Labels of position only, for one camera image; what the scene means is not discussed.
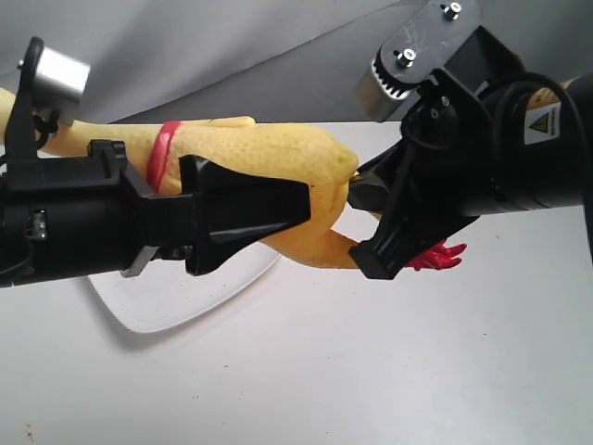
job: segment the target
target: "warning label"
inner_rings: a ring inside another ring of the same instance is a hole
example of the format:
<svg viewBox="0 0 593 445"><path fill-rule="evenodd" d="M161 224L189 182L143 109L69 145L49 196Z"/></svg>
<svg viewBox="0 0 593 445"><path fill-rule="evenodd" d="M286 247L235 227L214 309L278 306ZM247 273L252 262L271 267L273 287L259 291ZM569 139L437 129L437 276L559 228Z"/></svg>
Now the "warning label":
<svg viewBox="0 0 593 445"><path fill-rule="evenodd" d="M560 112L560 102L528 109L525 113L525 145L539 144L560 137Z"/></svg>
<svg viewBox="0 0 593 445"><path fill-rule="evenodd" d="M544 114L537 121L529 125L529 128L547 134L549 131L549 113Z"/></svg>

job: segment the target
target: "white background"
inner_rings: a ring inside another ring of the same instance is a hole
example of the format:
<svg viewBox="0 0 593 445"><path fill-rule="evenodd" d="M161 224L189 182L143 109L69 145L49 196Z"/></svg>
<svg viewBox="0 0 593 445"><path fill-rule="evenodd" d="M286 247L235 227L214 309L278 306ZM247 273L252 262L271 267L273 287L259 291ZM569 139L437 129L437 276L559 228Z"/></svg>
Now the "white background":
<svg viewBox="0 0 593 445"><path fill-rule="evenodd" d="M396 130L330 128L363 159ZM580 209L484 218L459 240L456 270L394 282L282 259L154 336L122 328L85 279L2 290L0 443L590 443Z"/></svg>

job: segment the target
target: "bolt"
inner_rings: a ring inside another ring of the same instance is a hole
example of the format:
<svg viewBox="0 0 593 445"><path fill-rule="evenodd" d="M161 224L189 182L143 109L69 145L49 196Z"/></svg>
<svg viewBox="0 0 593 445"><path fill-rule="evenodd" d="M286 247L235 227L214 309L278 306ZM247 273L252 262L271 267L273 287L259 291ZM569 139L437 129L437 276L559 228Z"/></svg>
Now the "bolt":
<svg viewBox="0 0 593 445"><path fill-rule="evenodd" d="M409 68L416 60L416 52L413 49L404 49L397 55L397 63L401 68Z"/></svg>
<svg viewBox="0 0 593 445"><path fill-rule="evenodd" d="M457 2L453 2L449 5L443 5L443 13L449 20L457 20L461 13L461 5Z"/></svg>

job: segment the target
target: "rubber chicken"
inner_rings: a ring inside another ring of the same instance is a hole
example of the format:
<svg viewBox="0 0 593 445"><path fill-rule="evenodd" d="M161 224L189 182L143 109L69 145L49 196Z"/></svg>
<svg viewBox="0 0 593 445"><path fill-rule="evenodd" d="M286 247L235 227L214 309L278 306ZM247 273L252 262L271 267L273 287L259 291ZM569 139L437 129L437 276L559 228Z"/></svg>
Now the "rubber chicken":
<svg viewBox="0 0 593 445"><path fill-rule="evenodd" d="M2 136L14 96L0 89ZM227 169L309 185L311 218L262 240L287 258L319 268L358 269L348 251L358 243L333 230L347 203L349 180L359 160L321 127L274 123L249 117L174 121L163 125L92 124L61 127L44 151L85 156L92 139L125 141L129 161L160 194L181 192L178 158L198 155ZM415 269L448 269L461 262L465 246L439 244L410 264Z"/></svg>

